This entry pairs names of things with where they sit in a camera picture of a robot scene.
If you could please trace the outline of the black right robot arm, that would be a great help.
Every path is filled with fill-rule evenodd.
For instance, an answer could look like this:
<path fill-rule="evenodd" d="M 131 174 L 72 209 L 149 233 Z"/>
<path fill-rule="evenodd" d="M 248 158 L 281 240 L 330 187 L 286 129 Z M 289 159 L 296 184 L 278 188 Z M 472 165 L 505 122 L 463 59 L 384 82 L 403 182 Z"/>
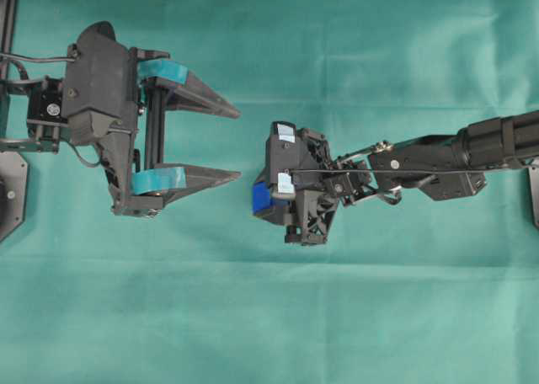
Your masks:
<path fill-rule="evenodd" d="M 396 205 L 403 189 L 435 201 L 474 196 L 487 172 L 530 168 L 537 157 L 536 111 L 473 123 L 455 135 L 379 141 L 338 157 L 324 134 L 275 121 L 253 183 L 252 212 L 283 226 L 286 243 L 325 244 L 340 206 L 370 198 Z"/>

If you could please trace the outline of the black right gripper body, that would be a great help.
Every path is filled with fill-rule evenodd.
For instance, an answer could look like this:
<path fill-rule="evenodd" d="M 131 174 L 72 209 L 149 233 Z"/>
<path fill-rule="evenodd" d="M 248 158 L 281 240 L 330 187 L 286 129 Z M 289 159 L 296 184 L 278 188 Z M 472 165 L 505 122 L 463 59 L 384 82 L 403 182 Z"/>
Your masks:
<path fill-rule="evenodd" d="M 271 193 L 277 173 L 287 172 L 295 186 L 295 198 L 274 198 L 276 206 L 253 215 L 283 226 L 286 243 L 325 244 L 339 205 L 323 182 L 323 171 L 332 164 L 328 142 L 324 135 L 298 129 L 295 124 L 296 141 L 281 141 L 272 132 L 272 123 L 265 143 L 264 168 L 253 184 L 264 181 Z"/>

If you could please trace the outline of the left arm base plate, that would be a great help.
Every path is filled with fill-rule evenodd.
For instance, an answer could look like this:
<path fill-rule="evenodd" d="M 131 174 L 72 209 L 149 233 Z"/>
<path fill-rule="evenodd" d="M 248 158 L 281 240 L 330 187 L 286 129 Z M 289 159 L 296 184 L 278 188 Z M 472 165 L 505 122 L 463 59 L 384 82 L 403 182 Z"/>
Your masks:
<path fill-rule="evenodd" d="M 28 172 L 19 153 L 1 153 L 1 241 L 24 222 Z"/>

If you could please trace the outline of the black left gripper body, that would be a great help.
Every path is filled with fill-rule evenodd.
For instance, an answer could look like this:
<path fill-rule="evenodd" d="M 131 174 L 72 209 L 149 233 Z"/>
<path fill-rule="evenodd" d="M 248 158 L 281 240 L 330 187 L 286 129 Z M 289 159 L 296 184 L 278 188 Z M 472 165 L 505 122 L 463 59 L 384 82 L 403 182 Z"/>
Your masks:
<path fill-rule="evenodd" d="M 71 144 L 95 149 L 115 215 L 156 216 L 164 207 L 162 199 L 131 192 L 140 109 L 137 64 L 170 55 L 123 46 L 108 21 L 88 26 L 68 53 L 75 61 L 66 66 L 61 116 L 67 119 Z"/>

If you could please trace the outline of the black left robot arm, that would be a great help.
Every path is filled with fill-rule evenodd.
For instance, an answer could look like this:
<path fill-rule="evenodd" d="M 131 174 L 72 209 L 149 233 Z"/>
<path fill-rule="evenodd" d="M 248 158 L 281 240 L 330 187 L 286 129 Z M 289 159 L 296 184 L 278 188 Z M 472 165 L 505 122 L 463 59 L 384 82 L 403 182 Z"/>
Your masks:
<path fill-rule="evenodd" d="M 61 78 L 32 79 L 21 71 L 2 81 L 3 115 L 12 95 L 29 100 L 27 137 L 3 138 L 3 151 L 57 152 L 62 142 L 93 147 L 117 216 L 153 217 L 176 200 L 238 179 L 237 171 L 164 162 L 169 111 L 240 115 L 166 51 L 128 48 L 102 21 L 78 36 L 63 61 Z"/>

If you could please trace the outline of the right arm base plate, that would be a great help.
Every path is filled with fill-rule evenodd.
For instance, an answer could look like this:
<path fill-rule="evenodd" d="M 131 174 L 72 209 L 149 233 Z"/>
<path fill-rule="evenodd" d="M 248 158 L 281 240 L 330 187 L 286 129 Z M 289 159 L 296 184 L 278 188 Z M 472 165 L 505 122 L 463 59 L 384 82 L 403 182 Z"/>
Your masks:
<path fill-rule="evenodd" d="M 538 159 L 528 168 L 528 180 L 531 197 L 532 221 L 535 228 L 539 227 L 539 174 Z"/>

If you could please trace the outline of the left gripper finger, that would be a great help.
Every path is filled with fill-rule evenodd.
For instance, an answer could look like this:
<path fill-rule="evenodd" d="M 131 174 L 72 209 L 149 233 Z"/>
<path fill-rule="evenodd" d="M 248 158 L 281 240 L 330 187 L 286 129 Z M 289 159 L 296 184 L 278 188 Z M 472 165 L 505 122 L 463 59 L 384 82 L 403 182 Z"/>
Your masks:
<path fill-rule="evenodd" d="M 198 166 L 163 166 L 131 172 L 130 188 L 134 195 L 165 193 L 192 194 L 239 179 L 241 173 Z"/>
<path fill-rule="evenodd" d="M 138 63 L 137 76 L 148 102 L 162 110 L 186 110 L 236 119 L 241 112 L 203 83 L 183 64 L 172 60 Z"/>

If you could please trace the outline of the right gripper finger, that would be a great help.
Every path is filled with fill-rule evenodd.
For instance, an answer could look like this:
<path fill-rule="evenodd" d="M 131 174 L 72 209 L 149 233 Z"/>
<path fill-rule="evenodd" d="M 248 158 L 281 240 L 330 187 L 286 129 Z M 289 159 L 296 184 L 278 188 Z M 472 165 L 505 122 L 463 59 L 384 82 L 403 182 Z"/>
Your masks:
<path fill-rule="evenodd" d="M 295 142 L 296 127 L 292 123 L 276 121 L 272 123 L 272 132 L 276 134 L 281 141 Z"/>
<path fill-rule="evenodd" d="M 272 187 L 271 196 L 275 199 L 295 198 L 295 186 L 289 173 L 277 173 L 277 183 Z"/>

